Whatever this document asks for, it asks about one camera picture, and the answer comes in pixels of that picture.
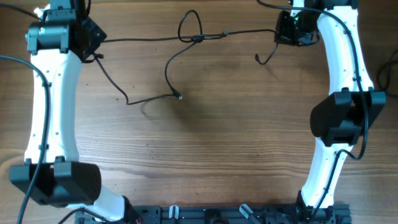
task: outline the white robotic arm link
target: white robotic arm link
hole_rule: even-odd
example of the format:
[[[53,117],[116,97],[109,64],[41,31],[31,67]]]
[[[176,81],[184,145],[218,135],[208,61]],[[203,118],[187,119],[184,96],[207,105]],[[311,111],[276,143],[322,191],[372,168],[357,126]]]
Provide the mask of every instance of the white robotic arm link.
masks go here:
[[[262,3],[259,0],[257,1],[260,4],[270,7],[270,5],[268,4]],[[36,194],[31,195],[31,198],[37,203],[43,205],[49,204],[56,207],[68,207],[72,209],[85,208],[84,211],[96,214],[97,218],[102,217],[110,222],[140,224],[142,221],[141,216],[138,215],[134,211],[134,209],[132,209],[126,197],[116,195],[107,188],[101,186],[99,169],[97,167],[92,167],[91,164],[79,163],[79,154],[76,148],[74,132],[75,97],[78,78],[81,72],[81,63],[90,53],[92,54],[93,51],[99,47],[101,41],[106,38],[106,34],[104,34],[102,30],[97,27],[96,24],[93,23],[89,17],[87,17],[87,15],[84,14],[84,1],[51,0],[51,4],[51,8],[45,11],[42,17],[44,20],[46,20],[45,24],[47,25],[44,26],[44,23],[33,24],[27,34],[27,41],[28,51],[32,54],[31,62],[43,72],[48,82],[50,83],[51,105],[48,135],[49,148],[46,150],[45,157],[42,162],[43,164],[53,164],[54,177],[51,178],[55,181],[52,182],[51,186],[49,186],[50,190],[43,189],[41,188],[42,186],[38,185],[36,187]],[[53,4],[59,4],[59,6],[62,5],[63,8],[55,7]],[[299,45],[305,40],[305,38],[308,37],[309,33],[313,33],[312,31],[308,31],[307,24],[304,24],[306,26],[302,26],[305,28],[300,28],[300,26],[303,24],[297,25],[299,23],[299,19],[307,16],[303,16],[303,10],[300,9],[307,7],[307,1],[295,0],[293,4],[294,7],[297,8],[293,9],[289,15],[281,13],[278,21],[279,30],[277,27],[277,33],[275,34],[276,42],[280,41],[280,43],[282,44]],[[87,51],[87,49],[89,49],[91,46],[87,45],[86,47],[82,47],[82,45],[84,44],[80,44],[79,42],[81,41],[83,43],[86,43],[86,40],[84,38],[76,41],[77,46],[71,45],[71,43],[74,43],[73,41],[69,42],[69,46],[65,46],[65,34],[63,31],[69,31],[70,29],[74,29],[74,27],[57,27],[57,25],[53,25],[51,23],[52,21],[67,21],[67,19],[65,19],[64,17],[57,18],[55,16],[52,16],[52,12],[64,9],[74,9],[74,15],[71,16],[71,19],[78,19],[78,21],[83,21],[82,24],[86,23],[85,25],[83,25],[83,27],[89,27],[90,31],[92,31],[90,34],[93,34],[94,37],[89,35],[87,39],[90,39],[90,41],[88,42],[97,42],[98,44],[92,47],[89,52]],[[346,119],[341,118],[341,121],[339,122],[339,124],[343,123],[341,126],[331,125],[331,123],[338,120],[333,116],[335,114],[340,114],[341,107],[339,106],[342,105],[339,103],[344,101],[344,103],[342,104],[344,104],[345,106],[349,104],[349,106],[351,106],[351,95],[354,99],[356,97],[355,92],[359,93],[362,92],[362,90],[373,90],[373,83],[370,80],[369,75],[366,71],[359,42],[357,8],[353,7],[352,4],[335,5],[330,8],[330,6],[326,4],[322,5],[322,10],[325,10],[329,14],[335,15],[337,18],[343,21],[350,32],[349,34],[347,34],[346,29],[335,18],[329,16],[328,14],[317,14],[315,16],[316,24],[313,25],[316,26],[315,29],[317,29],[317,31],[321,33],[326,48],[330,72],[330,97],[326,99],[325,102],[322,102],[320,106],[317,106],[312,113],[312,131],[316,136],[315,153],[308,179],[302,187],[302,190],[298,196],[300,198],[300,203],[302,204],[302,206],[308,208],[308,210],[306,211],[307,214],[300,214],[298,215],[299,218],[292,218],[290,222],[295,223],[300,223],[303,220],[322,220],[326,222],[330,222],[332,218],[336,220],[335,213],[333,212],[333,196],[336,183],[341,172],[341,168],[343,167],[347,155],[342,154],[338,158],[335,167],[333,167],[333,163],[335,161],[336,154],[340,150],[345,149],[347,152],[350,152],[353,149],[353,144],[358,141],[359,135],[363,134],[364,131],[363,128],[361,128],[361,125],[363,125],[362,122],[347,121]],[[290,35],[291,33],[289,30],[284,30],[284,27],[287,27],[284,26],[284,22],[291,22],[296,27],[299,27],[299,31],[301,31],[300,29],[303,29],[305,31],[301,33],[294,32],[295,34],[300,33],[300,35],[298,37],[293,37]],[[57,33],[59,30],[62,29],[65,30],[60,31],[59,35],[54,35],[54,33]],[[352,46],[350,42],[349,35],[351,35],[353,38],[354,46]],[[356,71],[355,69],[356,63],[358,63],[359,71]],[[357,82],[356,80],[356,78],[358,78],[358,76],[356,76],[356,73],[358,72],[360,74],[360,82]],[[344,95],[343,98],[339,98],[340,93]],[[347,99],[344,98],[347,96],[349,96],[348,101],[342,100]],[[332,110],[332,112],[330,112],[330,114],[326,114],[327,116],[323,117],[323,121],[319,120],[319,113],[323,111],[321,109],[324,108],[325,105],[328,105],[328,103],[330,103],[331,101],[334,103],[334,107],[330,109]],[[30,183],[30,177],[29,175],[23,176],[20,173],[29,173],[31,169],[34,169],[35,164],[39,162],[40,149],[38,148],[38,146],[40,145],[40,140],[43,138],[42,130],[45,119],[44,104],[45,95],[44,89],[42,88],[42,81],[39,78],[38,74],[34,72],[34,106],[32,131],[30,135],[29,145],[25,152],[25,166],[12,167],[10,174],[12,183],[20,188],[23,192],[26,192],[27,190],[27,185]],[[375,109],[374,113],[377,113],[377,111],[379,112],[379,110],[381,110],[380,107],[382,108],[382,106],[379,105],[379,107]],[[347,131],[346,128],[351,128],[352,126],[354,126],[354,129],[356,128],[354,134],[352,134],[350,131]],[[73,171],[78,170],[78,168],[84,169],[85,172],[86,170],[90,170],[91,173],[88,172],[86,175],[99,175],[99,182],[97,181],[95,183],[88,184],[84,180],[80,180],[71,184],[72,181],[70,180],[76,179],[76,177],[74,176],[76,175],[76,173],[74,173]],[[64,175],[66,170],[68,171],[68,177]],[[63,183],[63,180],[66,179],[68,180],[67,184]],[[330,187],[328,189],[325,189],[325,186],[328,185],[329,181]],[[87,190],[94,185],[94,188],[96,188],[95,193]],[[313,219],[312,213],[309,212],[308,214],[308,211],[312,211],[316,207],[317,211],[318,209],[322,210],[322,217]],[[178,207],[171,207],[170,210],[164,210],[163,212],[170,212],[169,218],[178,220],[178,210],[175,210],[176,208]],[[250,214],[248,214],[247,216],[245,215],[245,217],[253,220]]]

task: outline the wood grain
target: wood grain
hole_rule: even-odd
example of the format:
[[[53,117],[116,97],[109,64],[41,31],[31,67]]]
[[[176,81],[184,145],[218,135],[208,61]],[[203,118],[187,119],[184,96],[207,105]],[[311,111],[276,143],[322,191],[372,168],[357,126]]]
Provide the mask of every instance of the wood grain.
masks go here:
[[[33,8],[33,2],[15,1]],[[397,48],[396,1],[360,2],[359,32],[374,78]],[[95,1],[91,17],[109,39],[168,37],[189,9],[204,32],[274,28],[278,11],[255,1]],[[0,54],[26,60],[31,19],[0,9]],[[188,18],[184,34],[196,34]],[[103,44],[103,65],[131,100],[168,93],[166,61],[186,45],[168,42]],[[76,96],[76,140],[83,162],[97,164],[103,183],[134,205],[239,205],[293,202],[310,168],[311,109],[328,93],[323,44],[274,48],[273,35],[241,34],[194,46],[169,67],[184,96],[126,106],[96,64],[83,66]],[[0,62],[0,223],[14,223],[23,194],[8,180],[29,140],[31,70]],[[351,205],[354,223],[398,220],[398,102],[387,105],[369,133],[364,159],[347,161],[336,190]],[[66,210],[29,203],[26,223],[55,223]]]

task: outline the wooden table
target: wooden table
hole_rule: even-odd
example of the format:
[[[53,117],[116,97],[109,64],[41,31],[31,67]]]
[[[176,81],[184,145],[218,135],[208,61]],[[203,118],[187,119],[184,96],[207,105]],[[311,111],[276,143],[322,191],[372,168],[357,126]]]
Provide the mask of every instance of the wooden table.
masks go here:
[[[33,9],[46,1],[17,2]],[[95,2],[91,17],[110,39],[174,36],[189,9],[200,14],[205,33],[273,29],[279,14],[254,0]],[[393,0],[360,2],[360,37],[373,80],[398,46],[397,6]],[[28,60],[24,33],[32,20],[5,9],[0,18],[0,54]],[[198,33],[193,17],[183,33]],[[118,42],[97,52],[105,54],[103,65],[130,99],[141,100],[170,92],[164,66],[185,46],[177,40]],[[271,33],[200,43],[169,67],[183,100],[136,106],[124,104],[97,64],[84,65],[75,121],[81,161],[97,164],[103,184],[133,205],[294,202],[312,161],[309,118],[327,96],[328,65],[323,43],[281,45],[266,66],[254,60],[273,48]],[[0,223],[14,223],[24,194],[8,175],[11,165],[22,164],[29,140],[32,71],[9,62],[0,62],[0,71]],[[354,223],[398,220],[397,113],[397,100],[388,98],[364,159],[344,166],[335,199],[351,205]],[[30,202],[24,221],[55,223],[67,212]]]

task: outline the surgical robot arm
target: surgical robot arm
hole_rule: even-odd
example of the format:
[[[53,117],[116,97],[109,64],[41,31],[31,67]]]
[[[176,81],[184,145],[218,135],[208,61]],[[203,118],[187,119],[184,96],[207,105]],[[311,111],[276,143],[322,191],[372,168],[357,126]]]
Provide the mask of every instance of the surgical robot arm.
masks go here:
[[[294,6],[297,7],[309,7],[306,4],[307,1],[304,0],[294,1]],[[322,7],[322,10],[340,18],[351,31],[358,54],[362,89],[372,91],[367,95],[367,100],[370,101],[368,106],[372,114],[375,114],[370,116],[371,124],[382,110],[385,97],[383,99],[383,94],[373,91],[373,83],[364,65],[358,36],[358,10],[353,5],[340,4]],[[310,28],[308,24],[301,23],[304,28],[299,26],[300,30],[296,30],[292,37],[288,31],[292,23],[297,29],[297,23],[301,19],[307,21],[307,16],[312,19],[314,17],[313,14],[307,15],[299,10],[292,10],[290,14],[282,12],[275,41],[297,45],[305,42],[308,34],[318,29],[325,43],[330,72],[330,96],[314,108],[311,115],[312,132],[316,136],[315,154],[308,179],[298,195],[302,206],[311,210],[318,205],[324,193],[335,154],[340,149],[351,151],[363,133],[363,127],[361,121],[352,122],[347,119],[347,114],[353,112],[352,102],[358,102],[355,96],[359,91],[354,80],[354,56],[348,35],[332,17],[322,14],[315,18],[316,24],[309,24],[312,26]],[[32,54],[31,62],[51,83],[49,145],[43,161],[47,166],[41,171],[42,178],[36,183],[30,197],[41,205],[72,209],[84,207],[111,222],[141,222],[140,215],[126,197],[116,195],[101,185],[101,174],[96,165],[79,162],[76,148],[75,96],[81,64],[100,46],[106,34],[85,15],[82,0],[50,0],[50,9],[44,11],[43,17],[45,22],[33,23],[26,36],[28,51]],[[72,20],[77,20],[81,25],[71,25]],[[30,173],[39,161],[38,146],[42,139],[44,102],[42,82],[34,72],[32,131],[25,152],[25,165],[12,167],[10,172],[11,182],[23,192],[26,192]],[[331,186],[320,205],[325,212],[321,212],[323,217],[317,220],[328,221],[331,218],[327,210],[333,208],[334,191],[345,159],[346,155],[343,155],[337,162]],[[87,177],[93,177],[93,180],[88,182]],[[308,214],[300,218],[302,219],[308,219]]]

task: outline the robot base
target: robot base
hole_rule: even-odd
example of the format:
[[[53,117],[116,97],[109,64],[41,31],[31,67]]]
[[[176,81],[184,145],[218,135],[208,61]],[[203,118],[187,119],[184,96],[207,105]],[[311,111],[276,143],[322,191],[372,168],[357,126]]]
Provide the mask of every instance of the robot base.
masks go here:
[[[299,221],[297,204],[269,205],[252,207],[252,217],[247,219],[239,211],[240,207],[160,207],[135,206],[141,216],[141,224],[304,224]],[[102,224],[85,213],[77,213],[75,224]],[[335,205],[329,221],[311,223],[350,224],[349,205]]]

